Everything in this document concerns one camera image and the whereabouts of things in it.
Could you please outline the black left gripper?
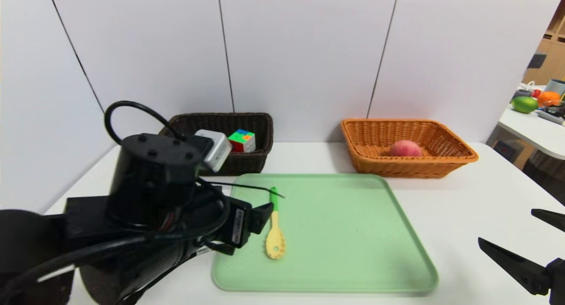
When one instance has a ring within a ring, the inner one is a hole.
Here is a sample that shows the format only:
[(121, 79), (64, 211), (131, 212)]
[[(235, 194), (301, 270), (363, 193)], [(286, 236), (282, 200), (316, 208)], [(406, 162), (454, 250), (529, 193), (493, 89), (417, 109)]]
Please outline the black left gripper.
[[(262, 232), (275, 208), (273, 203), (267, 203), (252, 209), (249, 203), (230, 196), (226, 198), (229, 208), (226, 221), (212, 233), (196, 239), (192, 247), (192, 256), (211, 251), (232, 256), (236, 249), (242, 248), (248, 242), (250, 232), (254, 234)], [(190, 205), (190, 226), (210, 224), (222, 214), (224, 207), (224, 202), (212, 196), (196, 198)]]

